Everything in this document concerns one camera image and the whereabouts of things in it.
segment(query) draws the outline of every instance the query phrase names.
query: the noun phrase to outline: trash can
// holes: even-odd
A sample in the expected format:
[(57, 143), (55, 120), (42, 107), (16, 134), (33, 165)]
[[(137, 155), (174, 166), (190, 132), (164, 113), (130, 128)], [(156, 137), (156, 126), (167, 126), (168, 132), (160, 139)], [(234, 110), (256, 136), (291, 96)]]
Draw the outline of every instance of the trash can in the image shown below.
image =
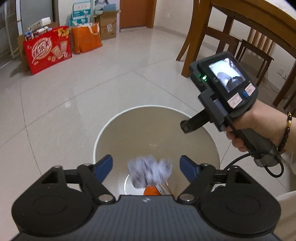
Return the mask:
[(181, 155), (218, 169), (219, 154), (209, 133), (203, 127), (189, 134), (181, 130), (180, 122), (189, 118), (181, 111), (152, 105), (134, 107), (113, 117), (99, 133), (94, 146), (94, 163), (106, 154), (113, 157), (113, 169), (104, 186), (116, 198), (122, 194), (143, 195), (144, 189), (134, 188), (131, 183), (127, 162), (150, 154), (157, 160), (171, 160), (173, 172), (167, 183), (175, 196), (189, 185), (180, 171)]

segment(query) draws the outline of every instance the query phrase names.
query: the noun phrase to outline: human hand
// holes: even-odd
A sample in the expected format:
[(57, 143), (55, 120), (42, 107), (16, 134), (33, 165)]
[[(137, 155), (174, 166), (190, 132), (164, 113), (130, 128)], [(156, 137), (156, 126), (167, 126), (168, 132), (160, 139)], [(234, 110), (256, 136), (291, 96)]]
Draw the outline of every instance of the human hand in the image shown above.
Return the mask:
[[(268, 138), (275, 146), (278, 146), (287, 126), (287, 116), (256, 100), (251, 109), (238, 117), (233, 122), (233, 125), (236, 129), (252, 129), (261, 136)], [(237, 138), (230, 127), (226, 128), (226, 136), (232, 141), (232, 145), (241, 152), (248, 150), (244, 145), (244, 141)]]

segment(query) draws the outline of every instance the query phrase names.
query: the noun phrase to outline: beaded bracelet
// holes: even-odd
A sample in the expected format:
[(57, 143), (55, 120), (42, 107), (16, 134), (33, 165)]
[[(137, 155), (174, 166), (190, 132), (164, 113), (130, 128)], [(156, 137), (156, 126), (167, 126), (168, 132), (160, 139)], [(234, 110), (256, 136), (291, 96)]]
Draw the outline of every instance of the beaded bracelet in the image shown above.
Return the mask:
[(283, 139), (281, 140), (281, 143), (279, 144), (278, 147), (278, 152), (281, 152), (283, 150), (283, 148), (286, 145), (287, 139), (289, 137), (289, 132), (290, 132), (290, 127), (291, 127), (291, 122), (292, 122), (292, 115), (290, 112), (287, 113), (288, 119), (287, 119), (287, 127), (285, 129), (285, 133), (283, 136)]

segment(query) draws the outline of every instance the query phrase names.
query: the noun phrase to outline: device handle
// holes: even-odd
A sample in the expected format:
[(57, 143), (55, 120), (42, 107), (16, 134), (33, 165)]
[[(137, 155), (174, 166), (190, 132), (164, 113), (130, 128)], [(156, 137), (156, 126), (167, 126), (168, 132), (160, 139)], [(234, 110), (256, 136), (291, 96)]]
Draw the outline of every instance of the device handle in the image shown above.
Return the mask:
[(268, 155), (268, 154), (253, 155), (254, 161), (257, 166), (273, 167), (279, 163), (277, 159), (281, 160), (281, 155), (277, 151), (276, 146), (269, 139), (264, 138), (254, 130), (252, 129), (235, 130), (234, 134), (244, 141), (249, 152), (267, 151), (271, 154), (271, 155)]

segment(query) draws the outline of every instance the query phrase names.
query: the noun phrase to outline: brown cardboard box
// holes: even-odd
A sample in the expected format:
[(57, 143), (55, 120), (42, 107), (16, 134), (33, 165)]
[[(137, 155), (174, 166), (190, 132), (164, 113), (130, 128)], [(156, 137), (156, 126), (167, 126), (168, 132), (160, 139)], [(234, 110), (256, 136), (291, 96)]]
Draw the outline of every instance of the brown cardboard box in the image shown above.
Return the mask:
[[(57, 27), (57, 22), (52, 22), (51, 24), (48, 25), (49, 28), (55, 28)], [(22, 60), (22, 63), (24, 65), (24, 67), (29, 67), (28, 64), (28, 60), (27, 60), (27, 56), (26, 56), (26, 52), (24, 50), (24, 44), (23, 42), (26, 41), (25, 36), (22, 34), (17, 38), (17, 44), (19, 47), (19, 51), (20, 51), (20, 58)]]
[(100, 25), (101, 40), (116, 38), (116, 11), (104, 11), (101, 15), (95, 15), (96, 23)]

